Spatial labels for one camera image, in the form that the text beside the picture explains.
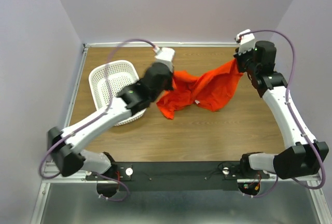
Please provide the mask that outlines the orange t shirt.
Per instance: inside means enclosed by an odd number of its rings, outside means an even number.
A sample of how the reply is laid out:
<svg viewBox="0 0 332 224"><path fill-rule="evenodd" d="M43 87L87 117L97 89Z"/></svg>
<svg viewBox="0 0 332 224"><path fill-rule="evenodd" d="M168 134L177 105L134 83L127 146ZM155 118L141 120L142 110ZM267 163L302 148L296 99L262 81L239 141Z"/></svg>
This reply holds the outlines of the orange t shirt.
<svg viewBox="0 0 332 224"><path fill-rule="evenodd" d="M201 76L191 75L187 71L175 71L173 90L166 91L156 105L168 119L173 119L176 111L192 104L218 111L233 98L242 76L235 59Z"/></svg>

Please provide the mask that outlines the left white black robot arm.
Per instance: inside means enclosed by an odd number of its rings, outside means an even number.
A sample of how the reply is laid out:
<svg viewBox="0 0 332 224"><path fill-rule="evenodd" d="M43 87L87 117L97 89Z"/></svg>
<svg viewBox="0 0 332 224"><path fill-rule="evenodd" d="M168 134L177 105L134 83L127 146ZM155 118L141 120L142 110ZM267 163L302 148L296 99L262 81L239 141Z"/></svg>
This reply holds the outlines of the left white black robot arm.
<svg viewBox="0 0 332 224"><path fill-rule="evenodd" d="M172 89L173 64L154 62L137 82L125 86L107 108L102 108L73 126L48 131L49 152L59 173L68 177L80 170L96 172L102 179L114 176L115 167L105 153L85 147L119 122L147 109L164 90Z"/></svg>

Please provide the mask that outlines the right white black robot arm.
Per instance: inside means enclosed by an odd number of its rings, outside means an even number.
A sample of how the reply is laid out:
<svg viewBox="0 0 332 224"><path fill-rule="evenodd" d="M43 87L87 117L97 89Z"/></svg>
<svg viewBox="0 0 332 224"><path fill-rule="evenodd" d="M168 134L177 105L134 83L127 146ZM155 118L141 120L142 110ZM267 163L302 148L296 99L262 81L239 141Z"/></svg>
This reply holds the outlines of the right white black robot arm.
<svg viewBox="0 0 332 224"><path fill-rule="evenodd" d="M241 37L234 58L240 72L246 72L259 96L270 108L281 131L285 149L283 152L245 153L239 164L239 173L251 178L257 171L275 173L281 179L317 174L329 148L318 142L308 130L293 101L286 92L287 81L274 70L276 47L270 41L256 41L253 37Z"/></svg>

